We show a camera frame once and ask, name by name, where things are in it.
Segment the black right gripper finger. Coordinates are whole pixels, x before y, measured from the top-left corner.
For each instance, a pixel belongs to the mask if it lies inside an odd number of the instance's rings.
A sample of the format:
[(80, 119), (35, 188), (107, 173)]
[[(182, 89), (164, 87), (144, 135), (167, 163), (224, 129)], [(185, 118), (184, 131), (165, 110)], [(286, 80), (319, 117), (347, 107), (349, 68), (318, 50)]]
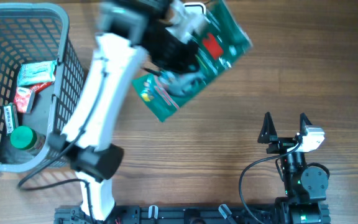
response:
[(273, 119), (270, 112), (266, 112), (257, 142), (261, 144), (269, 144), (275, 141), (277, 141), (277, 132), (275, 130)]
[(312, 125), (311, 121), (308, 119), (305, 113), (300, 114), (300, 133), (304, 133), (304, 128), (306, 126)]

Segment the green 3M gloves package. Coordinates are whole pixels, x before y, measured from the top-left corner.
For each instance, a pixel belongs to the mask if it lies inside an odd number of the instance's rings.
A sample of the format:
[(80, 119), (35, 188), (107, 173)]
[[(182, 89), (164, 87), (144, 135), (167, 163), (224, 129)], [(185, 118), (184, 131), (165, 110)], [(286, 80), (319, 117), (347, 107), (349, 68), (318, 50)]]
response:
[(161, 122), (231, 69), (252, 47), (224, 1), (216, 1), (206, 18), (206, 29), (193, 35), (199, 46), (195, 55), (198, 71), (182, 75), (168, 70), (150, 71), (132, 82), (139, 98)]

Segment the teal white wipes packet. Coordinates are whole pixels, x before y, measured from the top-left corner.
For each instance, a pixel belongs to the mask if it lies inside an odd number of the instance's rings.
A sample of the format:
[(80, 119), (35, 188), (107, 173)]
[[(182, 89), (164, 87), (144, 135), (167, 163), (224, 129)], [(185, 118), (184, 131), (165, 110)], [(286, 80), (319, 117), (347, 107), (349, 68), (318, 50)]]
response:
[(55, 60), (23, 64), (17, 76), (17, 86), (54, 82), (56, 66)]

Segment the red stick sachet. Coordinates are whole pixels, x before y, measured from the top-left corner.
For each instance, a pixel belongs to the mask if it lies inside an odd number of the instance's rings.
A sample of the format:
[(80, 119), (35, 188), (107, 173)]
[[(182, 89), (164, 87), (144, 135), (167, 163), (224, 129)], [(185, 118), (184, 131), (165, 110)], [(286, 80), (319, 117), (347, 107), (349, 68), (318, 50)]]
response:
[(43, 91), (44, 89), (46, 89), (49, 86), (51, 86), (52, 84), (53, 84), (53, 82), (38, 83), (38, 84), (35, 84), (32, 87), (30, 87), (30, 89), (32, 91), (34, 91), (36, 94), (38, 94), (41, 91)]

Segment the red white small box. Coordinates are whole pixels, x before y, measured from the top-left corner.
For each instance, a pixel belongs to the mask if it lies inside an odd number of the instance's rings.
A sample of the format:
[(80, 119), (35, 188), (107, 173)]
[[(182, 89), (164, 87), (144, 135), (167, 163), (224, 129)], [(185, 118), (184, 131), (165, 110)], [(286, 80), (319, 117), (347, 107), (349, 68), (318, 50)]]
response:
[(35, 91), (29, 88), (17, 87), (14, 104), (17, 112), (29, 114), (34, 104)]

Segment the green white gum pack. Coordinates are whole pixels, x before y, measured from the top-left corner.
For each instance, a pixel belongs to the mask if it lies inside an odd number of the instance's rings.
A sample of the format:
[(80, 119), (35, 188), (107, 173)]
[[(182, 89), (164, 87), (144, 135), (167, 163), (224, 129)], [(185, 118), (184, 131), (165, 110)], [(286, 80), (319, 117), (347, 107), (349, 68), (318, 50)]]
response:
[(17, 110), (14, 103), (3, 106), (6, 134), (10, 135), (19, 126)]

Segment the green lid spice jar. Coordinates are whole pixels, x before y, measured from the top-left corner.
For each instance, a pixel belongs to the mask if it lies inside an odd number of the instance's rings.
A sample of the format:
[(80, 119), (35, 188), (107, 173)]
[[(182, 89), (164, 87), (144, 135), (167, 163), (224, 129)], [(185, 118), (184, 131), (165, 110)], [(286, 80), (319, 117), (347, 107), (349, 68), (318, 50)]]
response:
[(36, 156), (45, 144), (46, 137), (28, 126), (19, 126), (10, 136), (12, 146)]

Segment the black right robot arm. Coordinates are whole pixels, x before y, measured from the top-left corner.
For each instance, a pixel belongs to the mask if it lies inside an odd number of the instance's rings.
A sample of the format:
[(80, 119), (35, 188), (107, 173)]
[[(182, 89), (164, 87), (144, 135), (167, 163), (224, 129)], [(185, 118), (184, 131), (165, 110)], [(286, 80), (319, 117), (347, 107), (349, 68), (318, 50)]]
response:
[(276, 168), (284, 183), (285, 196), (274, 203), (275, 223), (329, 223), (326, 200), (329, 170), (317, 162), (307, 163), (305, 154), (317, 150), (324, 130), (300, 115), (300, 131), (292, 138), (278, 136), (272, 116), (265, 113), (257, 142), (267, 144), (267, 154), (276, 154)]

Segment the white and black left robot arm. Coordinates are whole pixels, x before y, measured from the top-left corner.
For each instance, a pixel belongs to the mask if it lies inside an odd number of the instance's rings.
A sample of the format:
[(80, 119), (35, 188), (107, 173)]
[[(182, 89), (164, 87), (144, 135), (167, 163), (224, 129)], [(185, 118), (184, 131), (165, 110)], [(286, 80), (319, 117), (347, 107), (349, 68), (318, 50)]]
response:
[(66, 157), (81, 183), (81, 211), (91, 222), (105, 221), (115, 207), (112, 176), (124, 151), (112, 143), (127, 89), (147, 58), (160, 68), (157, 84), (166, 98), (189, 96), (202, 79), (193, 40), (206, 25), (203, 3), (108, 1), (101, 5), (97, 48), (80, 100), (60, 134), (48, 144)]

